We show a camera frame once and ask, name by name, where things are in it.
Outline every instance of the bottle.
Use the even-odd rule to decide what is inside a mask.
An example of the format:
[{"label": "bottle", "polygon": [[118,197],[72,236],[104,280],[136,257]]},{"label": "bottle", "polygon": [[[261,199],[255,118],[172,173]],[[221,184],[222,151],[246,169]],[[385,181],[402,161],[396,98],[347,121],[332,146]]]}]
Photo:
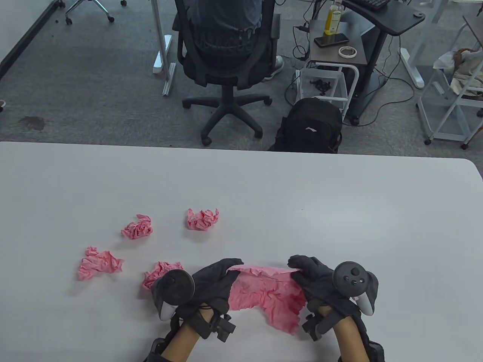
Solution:
[{"label": "bottle", "polygon": [[337,34],[339,29],[339,23],[341,22],[342,15],[342,0],[334,0],[329,9],[329,14],[327,15],[326,29],[324,33],[326,35]]}]

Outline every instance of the office chair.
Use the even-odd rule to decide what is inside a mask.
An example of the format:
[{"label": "office chair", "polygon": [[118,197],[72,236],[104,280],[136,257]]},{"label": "office chair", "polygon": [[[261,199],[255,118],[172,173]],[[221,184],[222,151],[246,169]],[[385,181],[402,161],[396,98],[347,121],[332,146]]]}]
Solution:
[{"label": "office chair", "polygon": [[[82,4],[85,0],[76,0],[74,2],[74,4],[72,4],[72,6],[65,12],[65,22],[67,25],[72,25],[72,19],[69,18],[69,13],[71,11],[73,11],[76,7],[78,7],[80,4]],[[106,14],[107,16],[107,19],[113,23],[114,22],[114,18],[112,16],[109,15],[109,12],[107,11],[107,9],[99,2],[99,0],[87,0],[87,1],[93,1],[102,11],[104,11],[104,13]],[[122,6],[127,6],[128,5],[128,2],[127,0],[121,0],[121,5]],[[65,3],[63,0],[59,0],[59,3],[58,3],[58,7],[63,9],[65,8]]]},{"label": "office chair", "polygon": [[[208,137],[210,131],[227,114],[233,114],[242,120],[255,131],[256,138],[263,137],[262,127],[242,108],[245,104],[263,101],[267,106],[272,103],[272,99],[265,94],[249,94],[235,97],[233,88],[247,89],[252,85],[260,83],[268,73],[271,56],[275,59],[276,41],[270,39],[271,34],[278,37],[278,30],[272,31],[274,19],[273,9],[275,0],[263,0],[262,23],[258,29],[258,38],[253,46],[253,51],[246,56],[242,64],[235,64],[233,68],[215,67],[210,61],[205,61],[198,47],[195,46],[193,39],[192,25],[190,24],[184,0],[175,0],[178,14],[173,23],[173,30],[179,32],[178,36],[178,60],[183,66],[186,76],[193,79],[196,84],[206,87],[207,84],[221,85],[221,97],[189,97],[183,99],[183,108],[189,109],[192,104],[213,107],[213,113],[207,124],[201,131],[201,142],[204,146],[211,144],[212,140]],[[183,43],[186,47],[186,55],[183,56]]]}]

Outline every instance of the black desk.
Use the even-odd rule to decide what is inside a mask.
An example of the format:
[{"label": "black desk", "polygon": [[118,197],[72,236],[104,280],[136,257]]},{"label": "black desk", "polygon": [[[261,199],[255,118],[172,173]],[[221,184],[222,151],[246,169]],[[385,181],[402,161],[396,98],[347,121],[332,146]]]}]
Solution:
[{"label": "black desk", "polygon": [[[359,117],[376,95],[378,87],[384,83],[384,77],[375,72],[374,68],[384,46],[387,34],[399,36],[421,23],[425,19],[425,16],[420,18],[415,17],[414,13],[417,12],[415,8],[396,0],[391,0],[387,6],[378,12],[373,12],[363,6],[350,2],[350,0],[344,0],[342,4],[374,24],[374,27],[363,35],[362,42],[368,65],[367,67],[361,67],[359,69],[360,78],[346,115],[352,124],[357,125],[359,124]],[[354,17],[349,12],[342,16],[341,21],[357,22],[357,17]]]}]

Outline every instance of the gray carpet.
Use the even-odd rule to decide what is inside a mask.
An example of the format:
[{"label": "gray carpet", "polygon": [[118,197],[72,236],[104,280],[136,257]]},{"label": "gray carpet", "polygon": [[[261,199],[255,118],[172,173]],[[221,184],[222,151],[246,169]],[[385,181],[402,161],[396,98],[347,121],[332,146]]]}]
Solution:
[{"label": "gray carpet", "polygon": [[[0,81],[0,98],[8,102],[8,108],[0,114],[0,140],[201,148],[199,131],[213,110],[201,106],[184,110],[181,99],[217,95],[219,88],[196,86],[178,66],[169,98],[162,97],[163,82],[152,74],[157,42],[150,2],[128,0],[127,8],[122,8],[118,0],[103,3],[115,17],[115,23],[110,24],[90,2],[72,13],[72,26],[65,24],[63,11],[58,11]],[[164,30],[174,33],[170,30],[176,12],[174,1],[160,3]],[[292,57],[292,26],[303,23],[302,15],[308,5],[301,0],[287,0],[283,6],[277,6],[283,20],[279,54]],[[447,50],[462,24],[463,7],[477,5],[449,5],[431,31],[422,64],[432,64]],[[404,34],[402,45],[411,49],[419,32],[420,26]],[[303,38],[300,35],[298,40],[306,44]],[[469,32],[461,39],[461,46],[474,44]],[[397,48],[395,38],[386,72],[398,62]],[[172,60],[176,59],[175,50],[175,46],[171,47]],[[388,54],[385,48],[380,68]],[[263,103],[244,107],[263,126],[262,140],[255,139],[241,121],[226,116],[211,132],[210,147],[267,149],[282,116],[290,109],[284,90],[292,78],[293,66],[299,64],[286,58],[284,71],[273,80],[240,92],[264,92],[273,97],[270,107]],[[393,76],[409,80],[402,64]],[[403,82],[390,80],[378,92],[361,123],[373,120],[382,104],[405,99],[411,93]],[[382,108],[370,126],[345,127],[340,153],[468,158],[483,172],[483,135],[477,136],[466,151],[457,142],[436,140],[425,146],[415,102],[412,99]]]}]

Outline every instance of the black backpack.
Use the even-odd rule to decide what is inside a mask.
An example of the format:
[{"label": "black backpack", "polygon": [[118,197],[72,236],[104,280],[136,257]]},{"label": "black backpack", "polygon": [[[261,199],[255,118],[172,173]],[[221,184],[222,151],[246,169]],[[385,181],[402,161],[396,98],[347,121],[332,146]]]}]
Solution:
[{"label": "black backpack", "polygon": [[302,98],[282,118],[269,151],[337,153],[342,142],[341,130],[339,108],[317,98]]}]

